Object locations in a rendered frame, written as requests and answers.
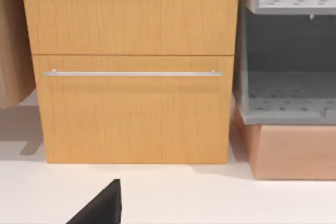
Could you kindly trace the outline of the grey pierced drawer inside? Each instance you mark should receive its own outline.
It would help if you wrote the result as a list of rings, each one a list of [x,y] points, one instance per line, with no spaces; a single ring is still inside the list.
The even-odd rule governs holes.
[[[247,125],[336,125],[336,15],[241,7],[234,95]]]

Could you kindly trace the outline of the pale wooden drawer front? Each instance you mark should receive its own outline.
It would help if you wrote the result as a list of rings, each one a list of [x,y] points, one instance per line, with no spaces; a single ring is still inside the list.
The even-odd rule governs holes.
[[[237,105],[232,123],[256,179],[336,180],[336,125],[246,125]]]

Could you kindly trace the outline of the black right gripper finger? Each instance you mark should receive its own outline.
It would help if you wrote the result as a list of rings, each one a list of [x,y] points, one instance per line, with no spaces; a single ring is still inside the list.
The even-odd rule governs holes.
[[[120,179],[114,179],[66,224],[121,224]]]

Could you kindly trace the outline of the plain wooden drawer front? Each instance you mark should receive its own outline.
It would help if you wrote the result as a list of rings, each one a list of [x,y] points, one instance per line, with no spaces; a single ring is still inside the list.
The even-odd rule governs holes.
[[[238,0],[24,0],[35,55],[234,53]]]

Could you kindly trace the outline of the brown wooden cupboard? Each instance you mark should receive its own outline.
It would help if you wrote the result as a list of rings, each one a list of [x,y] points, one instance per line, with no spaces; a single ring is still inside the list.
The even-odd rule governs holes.
[[[0,0],[0,109],[20,104],[35,89],[23,0]]]

